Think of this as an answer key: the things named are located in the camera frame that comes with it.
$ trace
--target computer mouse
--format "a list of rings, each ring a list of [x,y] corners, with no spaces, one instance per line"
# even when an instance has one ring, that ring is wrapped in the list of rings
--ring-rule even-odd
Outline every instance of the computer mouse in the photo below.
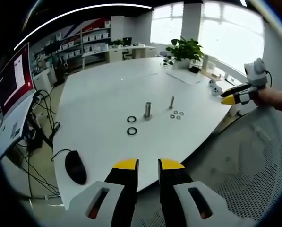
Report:
[[[86,170],[78,151],[72,150],[65,157],[65,169],[69,177],[77,184],[86,183]]]

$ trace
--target metal bolt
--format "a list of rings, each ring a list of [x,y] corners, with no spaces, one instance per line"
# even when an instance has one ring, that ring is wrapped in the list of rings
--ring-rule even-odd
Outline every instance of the metal bolt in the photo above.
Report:
[[[144,118],[146,120],[150,120],[151,118],[150,112],[151,112],[151,102],[147,102],[145,106],[145,114],[144,114]]]
[[[172,96],[172,98],[171,98],[169,109],[173,108],[173,102],[174,102],[174,96]]]

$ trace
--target window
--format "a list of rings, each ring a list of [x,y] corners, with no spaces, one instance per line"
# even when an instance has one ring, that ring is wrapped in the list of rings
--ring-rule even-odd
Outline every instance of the window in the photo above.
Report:
[[[155,8],[152,13],[150,42],[171,44],[171,39],[180,39],[184,3]]]
[[[203,52],[244,73],[244,64],[264,54],[260,15],[227,3],[205,1],[198,41]]]

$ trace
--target monitor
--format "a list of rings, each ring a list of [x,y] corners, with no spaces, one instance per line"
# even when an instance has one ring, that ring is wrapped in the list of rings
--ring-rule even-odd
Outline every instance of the monitor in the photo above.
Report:
[[[23,46],[0,73],[0,108],[5,116],[34,91],[29,44]]]
[[[125,38],[123,38],[124,46],[131,46],[131,41],[132,41],[132,38],[131,38],[131,37],[125,37]]]

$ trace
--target human arm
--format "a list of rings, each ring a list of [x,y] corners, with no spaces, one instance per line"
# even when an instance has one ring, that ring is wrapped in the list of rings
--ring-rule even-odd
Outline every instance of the human arm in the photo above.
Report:
[[[270,105],[282,111],[282,91],[266,87],[258,91],[258,99],[254,102],[256,105]]]

